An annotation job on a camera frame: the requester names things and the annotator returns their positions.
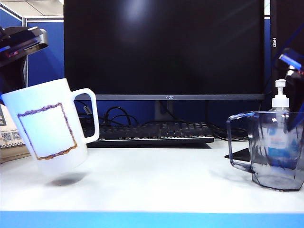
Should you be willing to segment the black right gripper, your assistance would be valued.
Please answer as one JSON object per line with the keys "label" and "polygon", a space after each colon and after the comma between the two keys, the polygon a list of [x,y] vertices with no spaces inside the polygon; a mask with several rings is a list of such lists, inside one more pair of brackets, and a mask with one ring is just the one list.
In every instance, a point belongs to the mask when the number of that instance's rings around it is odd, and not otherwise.
{"label": "black right gripper", "polygon": [[291,131],[304,121],[304,24],[278,22],[273,26],[272,78],[285,77],[293,88],[290,119],[286,125]]}

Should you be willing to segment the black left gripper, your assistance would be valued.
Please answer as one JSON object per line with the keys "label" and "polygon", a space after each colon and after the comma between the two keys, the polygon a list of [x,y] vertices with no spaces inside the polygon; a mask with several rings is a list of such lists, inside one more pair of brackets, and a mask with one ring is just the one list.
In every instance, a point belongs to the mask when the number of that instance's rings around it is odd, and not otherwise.
{"label": "black left gripper", "polygon": [[37,26],[0,28],[0,94],[25,87],[25,57],[47,46],[47,31]]}

